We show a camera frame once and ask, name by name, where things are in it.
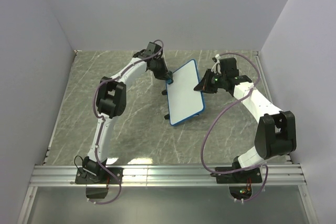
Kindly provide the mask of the blue black whiteboard eraser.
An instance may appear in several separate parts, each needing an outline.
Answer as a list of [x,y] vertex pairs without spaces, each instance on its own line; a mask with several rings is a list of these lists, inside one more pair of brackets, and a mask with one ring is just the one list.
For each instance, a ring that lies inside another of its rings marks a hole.
[[166,80],[166,83],[167,83],[167,84],[172,84],[172,83],[173,83],[173,79],[172,79],[172,78],[167,79],[167,80]]

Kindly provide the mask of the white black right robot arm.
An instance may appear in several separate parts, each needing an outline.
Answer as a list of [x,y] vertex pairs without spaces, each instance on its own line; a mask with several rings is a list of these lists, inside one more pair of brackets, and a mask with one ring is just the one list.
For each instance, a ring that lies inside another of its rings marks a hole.
[[214,65],[206,70],[194,91],[213,94],[223,89],[235,98],[235,101],[226,106],[212,122],[206,137],[209,137],[217,121],[239,103],[258,123],[253,147],[237,156],[230,170],[210,169],[205,163],[203,153],[207,140],[203,140],[201,144],[201,164],[208,172],[219,176],[232,174],[234,180],[243,182],[250,176],[250,170],[263,166],[273,157],[295,151],[297,140],[294,114],[278,108],[261,94],[256,87],[261,76],[252,81],[248,76],[240,75],[236,60],[238,55],[233,52],[217,54],[213,58]]

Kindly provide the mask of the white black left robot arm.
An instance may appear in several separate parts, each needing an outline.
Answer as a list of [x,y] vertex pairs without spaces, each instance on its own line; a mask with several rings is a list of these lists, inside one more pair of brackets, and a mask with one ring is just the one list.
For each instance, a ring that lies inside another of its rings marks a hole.
[[118,73],[100,80],[92,102],[93,113],[98,119],[96,132],[91,149],[82,160],[83,172],[94,183],[100,183],[108,176],[107,146],[117,119],[126,109],[127,88],[148,70],[153,72],[156,79],[173,83],[173,74],[163,58],[163,47],[164,43],[159,39],[149,42]]

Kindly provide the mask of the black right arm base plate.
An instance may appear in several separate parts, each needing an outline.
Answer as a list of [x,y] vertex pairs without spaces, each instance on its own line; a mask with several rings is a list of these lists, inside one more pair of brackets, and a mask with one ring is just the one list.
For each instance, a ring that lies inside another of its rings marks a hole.
[[246,184],[247,182],[263,182],[259,167],[230,174],[211,173],[210,176],[215,177],[218,184]]

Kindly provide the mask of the blue framed whiteboard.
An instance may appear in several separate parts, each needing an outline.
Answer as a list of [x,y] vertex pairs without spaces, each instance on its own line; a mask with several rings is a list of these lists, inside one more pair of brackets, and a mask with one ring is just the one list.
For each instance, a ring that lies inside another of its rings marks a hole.
[[203,94],[194,90],[199,82],[197,63],[194,59],[173,72],[173,83],[166,84],[171,126],[177,126],[205,110]]

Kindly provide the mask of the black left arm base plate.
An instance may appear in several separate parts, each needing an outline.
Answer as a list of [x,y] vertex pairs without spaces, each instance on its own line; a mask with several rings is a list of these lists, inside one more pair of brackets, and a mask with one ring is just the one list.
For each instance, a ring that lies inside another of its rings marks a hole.
[[[121,167],[108,167],[107,168],[112,174],[122,180],[123,177],[123,168]],[[82,167],[79,167],[77,170],[75,184],[77,185],[94,185],[94,184],[112,184],[116,185],[119,182],[102,169],[98,176],[95,174],[84,170]]]

